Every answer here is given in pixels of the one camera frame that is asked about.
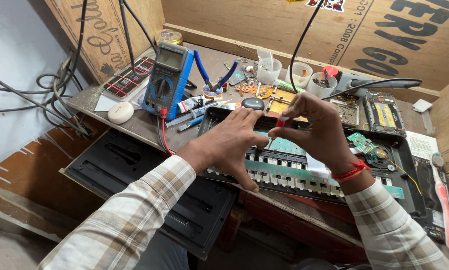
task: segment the blue pliers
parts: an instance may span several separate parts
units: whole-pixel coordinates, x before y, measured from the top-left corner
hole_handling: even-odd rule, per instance
[[[238,61],[234,61],[233,66],[228,71],[228,73],[225,76],[223,76],[222,79],[219,80],[217,84],[213,85],[210,82],[208,74],[206,74],[206,71],[204,70],[203,64],[201,63],[200,60],[200,55],[198,54],[198,50],[194,50],[194,58],[196,61],[197,69],[199,70],[199,73],[201,73],[204,83],[209,87],[210,92],[216,92],[216,90],[220,89],[223,86],[223,84],[225,84],[226,81],[233,75],[233,72],[235,72],[236,67],[238,66]]]

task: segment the hand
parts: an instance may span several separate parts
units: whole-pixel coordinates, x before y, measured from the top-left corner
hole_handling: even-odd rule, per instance
[[[276,127],[268,132],[271,138],[281,137],[292,141],[318,161],[324,163],[335,175],[352,169],[358,158],[351,153],[336,106],[323,101],[308,92],[294,96],[283,116],[308,119],[310,125],[305,131]]]
[[[254,145],[263,150],[270,141],[253,132],[257,119],[262,116],[262,110],[239,107],[217,126],[186,143],[176,155],[186,160],[196,174],[214,165],[233,175],[245,190],[258,192],[258,185],[246,172],[245,153]]]

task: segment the yellow wire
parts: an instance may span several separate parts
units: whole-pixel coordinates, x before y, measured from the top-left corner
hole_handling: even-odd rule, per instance
[[[373,147],[371,147],[370,149],[368,149],[368,152],[369,152],[371,149],[373,149],[373,148],[379,148],[379,149],[383,150],[383,148],[381,148],[381,147],[379,147],[379,146],[373,146]],[[384,156],[389,160],[390,163],[393,163],[394,166],[398,167],[398,169],[402,170],[403,173],[407,174],[407,175],[409,176],[409,178],[411,178],[411,180],[413,180],[414,184],[416,185],[416,188],[418,189],[418,192],[419,192],[420,194],[422,194],[420,188],[418,187],[418,183],[413,179],[413,177],[411,177],[411,175],[409,175],[404,169],[401,169],[400,166],[396,165],[396,163],[394,163],[393,161],[391,161],[391,159],[388,157],[388,155],[386,155],[386,153],[384,152],[384,150],[383,150],[383,153],[384,153]]]

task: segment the wooden workbench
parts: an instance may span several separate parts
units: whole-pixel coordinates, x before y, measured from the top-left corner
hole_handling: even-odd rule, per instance
[[[216,51],[214,49],[193,45],[193,44],[184,44],[185,47],[190,48],[191,50],[197,49],[200,54],[201,61],[203,66],[208,73],[208,76],[212,82],[216,82],[219,77],[223,76],[228,72],[227,68],[223,65],[223,62],[232,63],[235,61],[238,56]],[[148,49],[143,56],[154,58],[153,50]],[[250,60],[249,63],[241,63],[238,62],[238,68],[241,65],[254,65]],[[286,75],[286,69],[282,69],[280,72],[280,79],[284,79]],[[198,89],[193,89],[190,87],[186,87],[186,90],[189,91],[192,95],[198,95],[201,93],[201,87],[204,82],[203,79],[196,67],[193,65],[191,72],[189,74],[189,80],[198,85]],[[83,112],[89,115],[92,118],[95,118],[121,132],[124,132],[134,138],[137,138],[140,141],[143,141],[147,144],[150,144],[158,149],[161,149],[158,139],[157,127],[156,127],[156,117],[145,112],[144,110],[135,110],[132,118],[126,121],[123,124],[113,124],[108,121],[107,113],[108,112],[94,112],[95,106],[98,102],[100,96],[100,89],[97,86],[90,86],[85,90],[79,92],[77,95],[72,97],[68,102],[68,106],[77,109],[80,112]],[[228,90],[223,93],[223,100],[232,100],[230,102],[240,102],[245,98],[253,97],[254,94],[244,93],[243,97],[240,97],[238,91],[229,86]],[[421,114],[412,110],[412,104],[404,101],[397,100],[397,105],[401,113],[401,117],[404,121],[405,127],[409,131],[426,134],[426,130],[423,125],[423,120]],[[360,123],[357,127],[358,129],[362,129],[362,125],[366,123],[366,116],[361,105],[360,108]],[[188,141],[194,139],[198,135],[198,126],[194,126],[192,128],[188,128],[183,132],[178,132],[178,127],[180,125],[174,125],[165,131],[166,141],[170,150],[176,152],[181,147],[183,147]],[[342,222],[339,218],[336,218],[332,215],[326,214],[320,210],[317,210],[309,205],[305,205],[300,203],[297,200],[293,200],[285,195],[282,195],[277,192],[261,190],[259,193],[250,193],[258,198],[274,205],[288,213],[293,214],[311,224],[314,224],[320,228],[323,228],[329,231],[331,234],[339,236],[346,241],[354,243],[357,246],[362,247],[363,243],[361,242],[360,235],[356,226],[352,224],[348,224],[346,222]],[[438,245],[441,250],[447,256],[448,249],[445,246]]]

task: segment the black plastic tray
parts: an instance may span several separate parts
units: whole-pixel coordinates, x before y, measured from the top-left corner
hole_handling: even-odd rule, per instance
[[[111,129],[66,169],[111,197],[168,158],[164,152]],[[236,198],[236,189],[197,177],[164,218],[160,231],[189,252],[206,257]]]

